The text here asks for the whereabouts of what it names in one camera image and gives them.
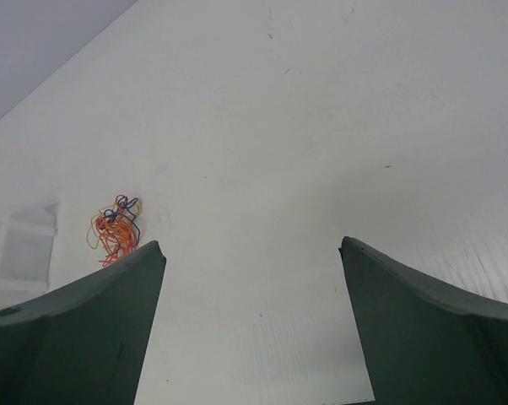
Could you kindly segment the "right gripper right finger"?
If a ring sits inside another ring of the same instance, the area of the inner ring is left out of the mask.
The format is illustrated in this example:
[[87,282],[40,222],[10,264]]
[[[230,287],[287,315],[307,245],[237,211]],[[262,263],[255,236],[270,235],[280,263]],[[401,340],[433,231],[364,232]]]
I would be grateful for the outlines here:
[[355,238],[339,251],[376,404],[508,404],[508,304]]

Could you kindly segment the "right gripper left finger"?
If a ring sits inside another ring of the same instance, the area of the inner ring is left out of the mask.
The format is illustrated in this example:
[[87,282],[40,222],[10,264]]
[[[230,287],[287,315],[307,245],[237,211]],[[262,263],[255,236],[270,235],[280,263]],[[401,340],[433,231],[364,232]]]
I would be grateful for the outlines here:
[[0,310],[0,404],[132,404],[165,275],[158,241]]

